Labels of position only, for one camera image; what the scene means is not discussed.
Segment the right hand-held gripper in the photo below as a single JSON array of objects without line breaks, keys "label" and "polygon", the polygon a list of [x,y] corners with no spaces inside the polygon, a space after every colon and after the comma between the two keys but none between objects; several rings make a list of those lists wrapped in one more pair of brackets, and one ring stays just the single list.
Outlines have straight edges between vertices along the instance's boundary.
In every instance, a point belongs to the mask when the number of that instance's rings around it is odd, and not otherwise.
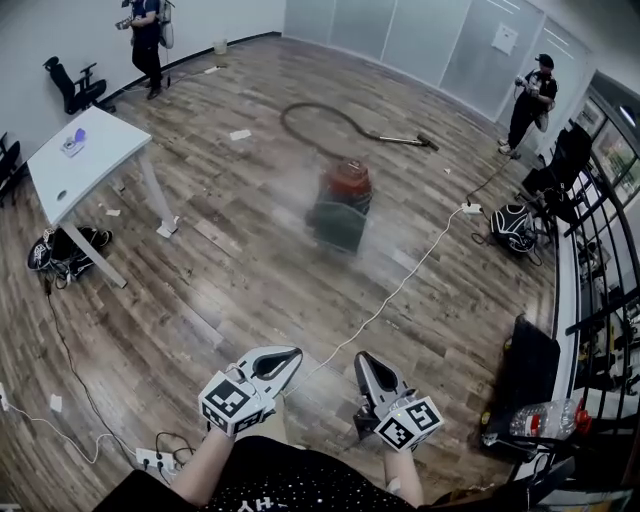
[{"label": "right hand-held gripper", "polygon": [[[371,353],[360,351],[354,359],[360,392],[368,400],[354,415],[360,439],[376,435],[395,452],[413,451],[444,424],[444,419],[429,397],[416,397],[416,389],[394,365],[388,365]],[[394,397],[379,402],[379,396]]]}]

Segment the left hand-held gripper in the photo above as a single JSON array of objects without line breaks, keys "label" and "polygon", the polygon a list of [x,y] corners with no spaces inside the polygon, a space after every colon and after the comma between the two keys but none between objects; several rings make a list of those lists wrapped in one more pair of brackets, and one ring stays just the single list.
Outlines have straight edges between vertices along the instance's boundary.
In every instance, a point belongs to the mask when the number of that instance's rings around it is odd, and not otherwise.
[{"label": "left hand-held gripper", "polygon": [[216,427],[227,437],[264,422],[275,411],[273,398],[288,385],[302,360],[302,350],[293,346],[250,350],[237,365],[218,371],[200,392],[200,414],[209,428]]}]

